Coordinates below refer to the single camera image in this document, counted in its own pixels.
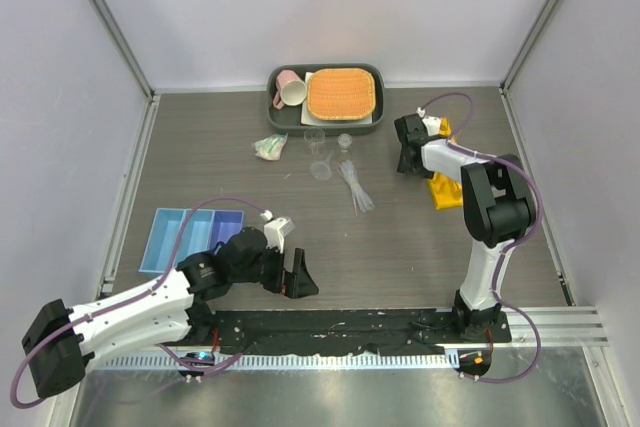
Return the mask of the clear glass stoppered bottle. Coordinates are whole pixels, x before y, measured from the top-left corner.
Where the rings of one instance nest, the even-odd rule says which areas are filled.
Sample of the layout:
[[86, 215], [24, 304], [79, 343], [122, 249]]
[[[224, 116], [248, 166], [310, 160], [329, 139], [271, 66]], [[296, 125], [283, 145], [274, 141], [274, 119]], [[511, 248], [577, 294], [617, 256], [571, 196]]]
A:
[[343, 133], [338, 137], [337, 142], [343, 152], [348, 152], [352, 146], [352, 136], [347, 133]]

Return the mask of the clear glass beaker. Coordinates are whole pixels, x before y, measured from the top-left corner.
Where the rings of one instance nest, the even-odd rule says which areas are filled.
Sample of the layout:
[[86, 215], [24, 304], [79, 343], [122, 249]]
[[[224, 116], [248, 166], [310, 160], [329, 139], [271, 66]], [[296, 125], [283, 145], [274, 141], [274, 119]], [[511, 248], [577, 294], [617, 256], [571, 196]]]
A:
[[305, 130], [304, 140], [313, 156], [320, 156], [324, 149], [325, 132], [320, 127], [311, 127]]

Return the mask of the plastic glove packet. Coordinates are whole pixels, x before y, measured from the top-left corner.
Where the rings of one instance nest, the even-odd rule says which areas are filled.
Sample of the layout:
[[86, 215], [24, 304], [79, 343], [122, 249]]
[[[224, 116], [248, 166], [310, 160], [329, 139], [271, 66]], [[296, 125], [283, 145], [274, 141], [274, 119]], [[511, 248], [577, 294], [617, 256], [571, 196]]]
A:
[[288, 140], [287, 134], [273, 134], [253, 143], [254, 155], [265, 161], [278, 161]]

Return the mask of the blue three-compartment organizer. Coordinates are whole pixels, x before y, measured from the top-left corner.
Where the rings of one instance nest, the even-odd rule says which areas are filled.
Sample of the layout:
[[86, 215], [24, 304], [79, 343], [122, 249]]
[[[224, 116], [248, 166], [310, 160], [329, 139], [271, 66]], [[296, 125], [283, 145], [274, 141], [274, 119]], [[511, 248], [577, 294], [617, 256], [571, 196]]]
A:
[[[189, 209], [158, 208], [151, 226], [138, 272], [149, 277], [160, 276], [166, 269], [174, 244]], [[244, 212], [238, 210], [196, 211], [187, 223], [174, 266], [187, 256], [201, 251], [211, 250], [219, 242], [241, 231], [244, 225]]]

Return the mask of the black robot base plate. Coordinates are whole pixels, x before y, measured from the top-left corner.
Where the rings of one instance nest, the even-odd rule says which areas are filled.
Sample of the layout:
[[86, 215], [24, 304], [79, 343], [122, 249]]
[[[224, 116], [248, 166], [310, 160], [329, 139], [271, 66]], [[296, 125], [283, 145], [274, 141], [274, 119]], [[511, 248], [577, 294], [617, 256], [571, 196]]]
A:
[[507, 344], [501, 312], [487, 325], [461, 328], [443, 309], [218, 311], [196, 337], [171, 346], [213, 347], [223, 354], [342, 357], [441, 353], [446, 344]]

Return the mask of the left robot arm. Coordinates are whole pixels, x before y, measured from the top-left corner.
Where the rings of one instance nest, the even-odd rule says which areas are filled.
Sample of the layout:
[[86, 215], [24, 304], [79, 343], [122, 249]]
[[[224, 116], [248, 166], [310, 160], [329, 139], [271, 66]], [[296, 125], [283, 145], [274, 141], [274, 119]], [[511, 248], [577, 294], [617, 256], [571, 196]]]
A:
[[167, 274], [112, 298], [74, 307], [51, 301], [22, 339], [24, 368], [37, 399], [59, 395], [93, 368], [142, 347], [205, 344], [215, 323], [210, 301], [238, 283], [256, 283], [291, 299], [319, 292], [303, 249], [295, 250], [287, 270], [281, 241], [244, 228], [211, 250], [187, 256]]

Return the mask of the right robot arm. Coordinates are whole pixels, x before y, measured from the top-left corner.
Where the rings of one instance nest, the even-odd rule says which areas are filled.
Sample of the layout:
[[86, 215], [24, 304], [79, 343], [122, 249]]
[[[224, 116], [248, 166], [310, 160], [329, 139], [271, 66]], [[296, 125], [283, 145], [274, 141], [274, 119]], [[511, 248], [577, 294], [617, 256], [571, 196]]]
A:
[[461, 184], [472, 249], [454, 297], [451, 327], [460, 340], [475, 341], [498, 323], [506, 266], [538, 220], [532, 179], [517, 157], [480, 153], [431, 134], [417, 113], [396, 119], [394, 128], [401, 144], [398, 172], [429, 179], [443, 174]]

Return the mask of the yellow test tube rack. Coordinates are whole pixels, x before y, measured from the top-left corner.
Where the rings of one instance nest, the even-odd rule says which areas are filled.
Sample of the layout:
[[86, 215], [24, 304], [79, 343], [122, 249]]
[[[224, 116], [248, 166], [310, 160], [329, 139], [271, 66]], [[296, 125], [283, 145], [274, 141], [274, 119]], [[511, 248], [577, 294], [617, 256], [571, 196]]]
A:
[[[452, 133], [451, 124], [446, 117], [441, 119], [441, 135], [448, 137]], [[427, 186], [437, 210], [463, 206], [462, 186], [459, 182], [444, 174], [435, 173], [431, 179], [427, 180]]]

